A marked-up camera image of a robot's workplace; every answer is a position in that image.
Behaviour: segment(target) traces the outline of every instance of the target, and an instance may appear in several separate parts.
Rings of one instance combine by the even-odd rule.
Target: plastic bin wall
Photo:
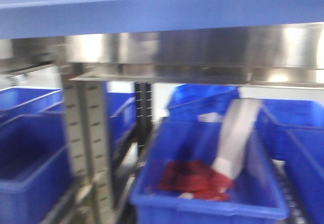
[[[168,110],[170,120],[221,122],[233,99],[239,98],[234,86],[185,84],[176,87]]]
[[[171,160],[200,159],[211,164],[219,130],[215,123],[162,124],[131,196],[139,224],[273,224],[287,217],[286,202],[255,133],[247,146],[244,170],[236,187],[228,191],[229,201],[187,200],[177,198],[179,192],[157,189]]]
[[[324,220],[324,131],[292,130],[285,171],[314,224]]]
[[[22,114],[37,113],[62,100],[60,89],[10,87],[0,90],[0,123]]]
[[[20,116],[0,126],[0,223],[39,223],[71,184],[60,120]]]
[[[256,128],[271,157],[285,160],[290,151],[285,130],[324,130],[324,107],[316,101],[264,99]]]

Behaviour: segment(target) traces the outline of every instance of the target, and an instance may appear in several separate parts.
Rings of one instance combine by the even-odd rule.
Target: plastic storage bin
[[[167,162],[200,159],[211,164],[221,124],[165,121],[131,195],[139,224],[273,224],[288,216],[283,194],[256,133],[247,145],[245,167],[227,202],[177,198],[157,185]]]
[[[61,100],[60,89],[10,87],[0,90],[0,123],[18,115],[37,113]]]
[[[239,98],[234,86],[185,84],[177,86],[168,104],[170,120],[221,122],[233,99]]]
[[[107,93],[108,117],[110,119],[110,140],[112,151],[127,137],[136,123],[136,105],[134,93]],[[63,102],[55,103],[43,110],[44,114],[62,114]]]
[[[60,120],[19,116],[0,126],[0,223],[39,223],[70,186]]]
[[[285,160],[285,130],[324,129],[324,107],[316,101],[265,99],[256,128],[271,157]]]
[[[324,220],[324,131],[289,131],[284,169],[312,223]]]

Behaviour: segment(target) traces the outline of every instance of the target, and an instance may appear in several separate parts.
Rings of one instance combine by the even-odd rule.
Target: red object in bin
[[[234,187],[233,181],[200,160],[171,161],[158,186],[161,190],[191,192],[197,199],[225,201],[224,189]]]

